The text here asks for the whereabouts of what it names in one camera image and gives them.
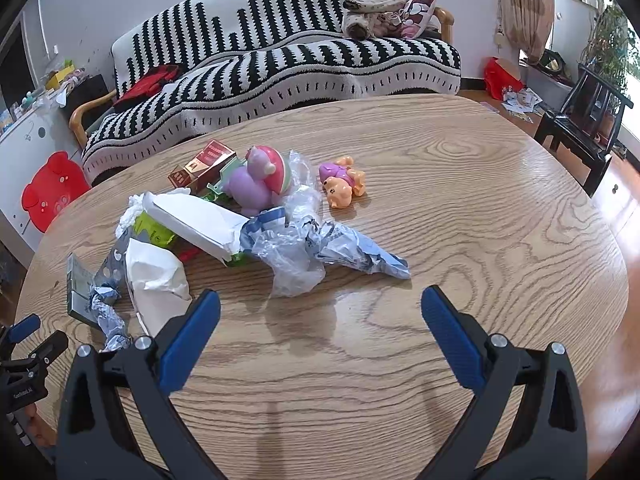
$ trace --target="trash pile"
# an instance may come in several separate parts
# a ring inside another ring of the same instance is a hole
[[[309,292],[324,278],[325,264],[410,279],[405,260],[321,218],[319,185],[337,208],[367,192],[366,174],[353,163],[343,156],[315,170],[301,153],[282,155],[269,146],[252,146],[240,158],[213,140],[171,172],[174,190],[129,198],[116,243],[95,275],[69,256],[69,315],[102,330],[105,351],[126,348],[130,338],[113,309],[126,286],[143,329],[155,336],[191,303],[183,263],[199,251],[227,267],[264,262],[273,270],[274,297]],[[193,249],[176,256],[171,249],[178,238]]]

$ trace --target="green plastic item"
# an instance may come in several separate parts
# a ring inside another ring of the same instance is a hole
[[[173,231],[156,222],[145,212],[140,213],[138,218],[136,218],[136,222],[133,224],[133,232],[136,236],[140,235],[143,231],[146,231],[149,241],[153,245],[163,249],[171,247],[171,244],[175,240],[175,233]]]
[[[225,164],[225,167],[220,170],[220,180],[216,184],[207,184],[207,187],[216,195],[216,197],[226,196],[222,191],[222,185],[225,180],[229,178],[229,175],[236,168],[240,168],[246,164],[246,160],[244,158],[237,158],[236,156],[232,158],[228,163]]]
[[[206,195],[202,196],[201,199],[206,200],[207,202],[213,202],[215,204],[228,204],[231,202],[231,197],[229,195],[226,195],[224,193],[216,195],[216,193],[211,190],[213,188],[213,184],[207,184],[207,187],[209,187],[209,192]]]
[[[231,260],[229,262],[225,262],[225,267],[239,267],[242,265],[246,265],[249,263],[251,258],[248,254],[244,253],[236,253],[231,255]]]

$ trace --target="plastic bag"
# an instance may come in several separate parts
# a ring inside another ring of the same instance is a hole
[[[311,216],[320,223],[319,214],[322,205],[322,194],[317,189],[318,178],[311,162],[303,155],[291,150],[289,152],[291,184],[289,190],[274,205],[284,207],[287,221],[296,222]]]
[[[324,279],[324,265],[309,254],[304,230],[305,224],[267,230],[255,241],[252,253],[273,269],[272,296],[304,294]]]

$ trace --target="toy on shelf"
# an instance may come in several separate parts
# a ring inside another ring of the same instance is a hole
[[[244,163],[228,177],[224,173],[220,190],[239,203],[245,216],[256,216],[272,207],[273,194],[285,193],[291,181],[289,165],[269,146],[252,146]]]
[[[367,191],[364,171],[354,170],[352,165],[353,157],[348,155],[320,165],[318,173],[329,206],[348,207],[352,195],[362,196]]]

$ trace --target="curtain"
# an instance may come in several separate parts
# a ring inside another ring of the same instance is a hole
[[[554,0],[502,0],[504,32],[511,44],[540,60],[554,22]]]

